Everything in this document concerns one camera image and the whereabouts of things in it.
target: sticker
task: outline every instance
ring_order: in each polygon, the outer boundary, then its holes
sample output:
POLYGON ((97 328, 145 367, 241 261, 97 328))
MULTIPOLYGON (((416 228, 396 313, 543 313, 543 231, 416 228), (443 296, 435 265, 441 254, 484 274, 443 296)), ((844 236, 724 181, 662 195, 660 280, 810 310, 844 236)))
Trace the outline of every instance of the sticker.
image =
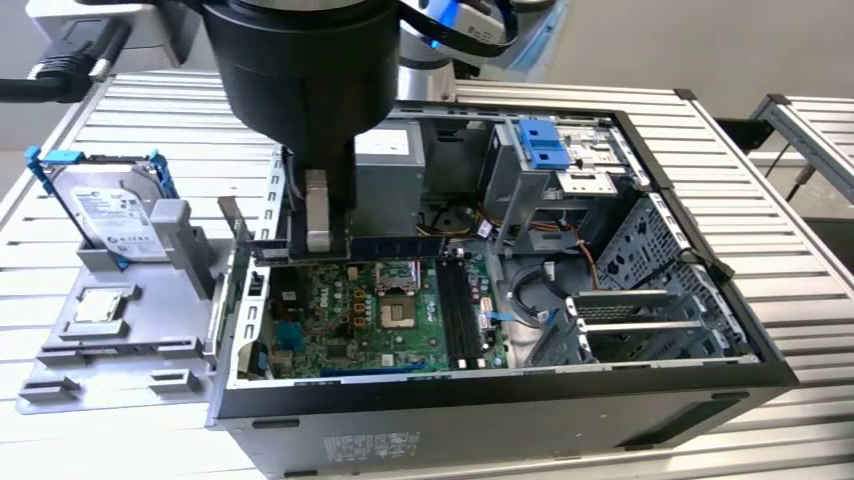
POLYGON ((483 238, 489 238, 489 233, 492 233, 492 224, 488 220, 483 220, 480 222, 480 226, 477 227, 477 235, 483 238))
POLYGON ((288 249, 287 248, 263 248, 261 256, 264 257, 264 259, 284 258, 288 256, 288 249))
POLYGON ((70 196, 106 250, 128 260, 165 258, 138 197, 120 188, 73 187, 70 196))
POLYGON ((415 456, 420 432, 339 435, 324 437, 323 446, 329 462, 359 462, 415 456))
POLYGON ((545 270, 545 277, 548 277, 548 281, 555 281, 555 262, 543 263, 543 270, 545 270))
POLYGON ((409 139, 405 130, 373 129, 356 135, 356 153, 371 155, 408 155, 409 139))

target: metal workbench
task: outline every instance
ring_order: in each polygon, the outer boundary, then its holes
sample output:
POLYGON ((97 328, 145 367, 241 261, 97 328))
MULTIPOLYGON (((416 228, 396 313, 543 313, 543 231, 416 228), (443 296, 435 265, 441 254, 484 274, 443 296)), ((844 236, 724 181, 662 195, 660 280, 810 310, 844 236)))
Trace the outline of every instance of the metal workbench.
MULTIPOLYGON (((674 451, 379 477, 854 477, 852 279, 702 107, 670 90, 460 82, 459 96, 480 104, 628 113, 803 385, 674 451)), ((169 158, 193 223, 211 237, 228 235, 216 196, 236 195, 243 212, 259 211, 271 145, 232 117, 215 75, 120 76, 69 112, 45 148, 144 154, 152 146, 169 158)), ((205 404, 16 413, 18 383, 78 264, 70 222, 30 187, 21 177, 0 210, 0 471, 17 472, 8 478, 263 478, 227 433, 203 428, 205 404)))
POLYGON ((854 99, 768 95, 751 118, 771 123, 808 165, 854 203, 854 99))

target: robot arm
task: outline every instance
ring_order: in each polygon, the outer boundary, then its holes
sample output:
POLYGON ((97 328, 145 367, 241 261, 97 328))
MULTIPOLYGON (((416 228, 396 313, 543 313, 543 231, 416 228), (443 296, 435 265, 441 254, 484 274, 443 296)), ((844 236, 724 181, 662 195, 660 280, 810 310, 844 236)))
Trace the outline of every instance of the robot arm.
MULTIPOLYGON (((50 68, 34 72, 29 86, 60 77, 76 85, 76 95, 29 101, 78 101, 113 66, 179 66, 195 11, 235 116, 284 146, 289 256, 343 259, 356 198, 353 139, 392 108, 401 21, 417 48, 476 63, 497 56, 517 34, 509 0, 495 5, 493 12, 481 0, 30 0, 28 13, 54 45, 65 35, 57 31, 90 21, 124 35, 109 36, 112 43, 82 55, 73 69, 49 56, 50 68)), ((0 99, 10 101, 14 93, 0 99)))

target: perforated metal panel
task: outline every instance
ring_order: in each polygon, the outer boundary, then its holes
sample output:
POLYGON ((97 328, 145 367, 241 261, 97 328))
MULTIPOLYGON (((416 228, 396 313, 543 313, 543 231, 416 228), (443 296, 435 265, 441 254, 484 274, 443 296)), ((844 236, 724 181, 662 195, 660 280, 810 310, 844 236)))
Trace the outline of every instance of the perforated metal panel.
MULTIPOLYGON (((726 349, 730 342, 744 342, 744 333, 704 267, 675 259, 690 246, 664 201, 658 194, 650 194, 638 200, 599 256, 599 284, 612 289, 663 288, 676 295, 695 295, 706 309, 699 316, 707 328, 722 333, 714 335, 714 341, 719 349, 726 349), (646 279, 668 263, 670 267, 646 279)), ((674 346, 675 340, 668 340, 656 347, 651 358, 662 358, 674 346)))

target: connector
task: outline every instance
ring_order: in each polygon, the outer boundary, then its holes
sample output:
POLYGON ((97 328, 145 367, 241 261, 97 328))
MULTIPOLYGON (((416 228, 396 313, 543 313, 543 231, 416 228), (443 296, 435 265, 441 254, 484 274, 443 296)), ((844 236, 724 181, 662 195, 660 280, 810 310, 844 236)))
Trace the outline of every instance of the connector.
POLYGON ((0 79, 0 102, 76 103, 93 81, 102 81, 130 36, 130 26, 117 18, 65 22, 61 37, 25 80, 0 79))

